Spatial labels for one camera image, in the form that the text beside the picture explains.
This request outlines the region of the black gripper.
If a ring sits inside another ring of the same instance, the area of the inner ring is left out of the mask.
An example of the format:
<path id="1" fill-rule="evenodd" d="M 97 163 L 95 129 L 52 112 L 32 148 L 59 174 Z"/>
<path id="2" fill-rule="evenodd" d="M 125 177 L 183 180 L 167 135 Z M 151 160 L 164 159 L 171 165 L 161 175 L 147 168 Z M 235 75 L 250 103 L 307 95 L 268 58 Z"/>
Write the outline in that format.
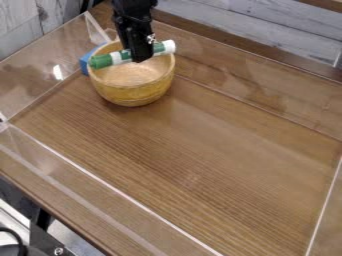
<path id="1" fill-rule="evenodd" d="M 157 0 L 111 0 L 113 15 L 123 47 L 131 51 L 132 61 L 140 63 L 153 55 L 151 11 Z"/>

